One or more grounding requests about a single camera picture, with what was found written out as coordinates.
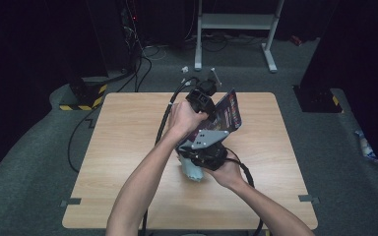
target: table top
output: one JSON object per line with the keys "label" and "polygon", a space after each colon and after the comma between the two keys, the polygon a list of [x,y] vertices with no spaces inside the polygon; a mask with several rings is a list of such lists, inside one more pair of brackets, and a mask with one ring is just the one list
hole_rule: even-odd
{"label": "table top", "polygon": [[[170,92],[110,93],[97,119],[63,225],[105,228],[122,185],[154,146]],[[176,102],[184,99],[180,94]],[[224,96],[217,92],[213,100]],[[318,222],[275,96],[268,92],[238,92],[242,126],[223,144],[250,169],[256,188],[296,214],[311,229]],[[149,207],[149,229],[255,229],[259,218],[230,190],[205,173],[189,180],[176,152],[167,163]]]}

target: hand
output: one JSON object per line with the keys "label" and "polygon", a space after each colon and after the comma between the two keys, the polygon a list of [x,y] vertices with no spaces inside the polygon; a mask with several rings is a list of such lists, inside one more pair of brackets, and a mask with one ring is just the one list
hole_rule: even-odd
{"label": "hand", "polygon": [[187,100],[175,103],[171,107],[169,116],[169,130],[174,130],[183,139],[194,131],[201,121],[206,120],[208,114],[205,112],[196,113]]}
{"label": "hand", "polygon": [[[228,152],[227,158],[238,160],[234,153]],[[205,172],[212,175],[217,182],[228,189],[233,189],[234,186],[246,184],[241,176],[240,166],[232,161],[226,161],[218,170],[212,171],[204,169]]]}

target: dark curtain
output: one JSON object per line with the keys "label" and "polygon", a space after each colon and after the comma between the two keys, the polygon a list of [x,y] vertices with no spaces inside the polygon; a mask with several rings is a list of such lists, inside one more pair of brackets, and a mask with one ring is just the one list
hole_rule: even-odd
{"label": "dark curtain", "polygon": [[301,87],[342,89],[378,156],[378,0],[339,2]]}
{"label": "dark curtain", "polygon": [[44,7],[43,1],[0,0],[0,161],[66,84],[46,43]]}

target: forearm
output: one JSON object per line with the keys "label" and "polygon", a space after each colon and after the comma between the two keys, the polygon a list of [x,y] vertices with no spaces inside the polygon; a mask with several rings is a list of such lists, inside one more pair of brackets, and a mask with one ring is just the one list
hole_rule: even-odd
{"label": "forearm", "polygon": [[137,235],[168,158],[180,139],[180,135],[168,131],[130,175],[108,219],[107,235]]}
{"label": "forearm", "polygon": [[303,221],[244,181],[230,188],[265,222],[274,235],[314,235]]}

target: white stand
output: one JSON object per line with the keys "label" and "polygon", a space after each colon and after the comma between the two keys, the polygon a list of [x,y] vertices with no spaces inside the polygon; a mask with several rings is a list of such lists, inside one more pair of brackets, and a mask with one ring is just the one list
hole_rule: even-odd
{"label": "white stand", "polygon": [[195,52],[195,71],[202,70],[202,29],[233,29],[233,30],[268,30],[266,43],[262,43],[263,52],[269,65],[269,70],[275,73],[278,69],[273,59],[270,47],[281,17],[284,0],[279,0],[278,8],[271,15],[250,14],[203,14],[202,0],[199,0],[198,30]]}

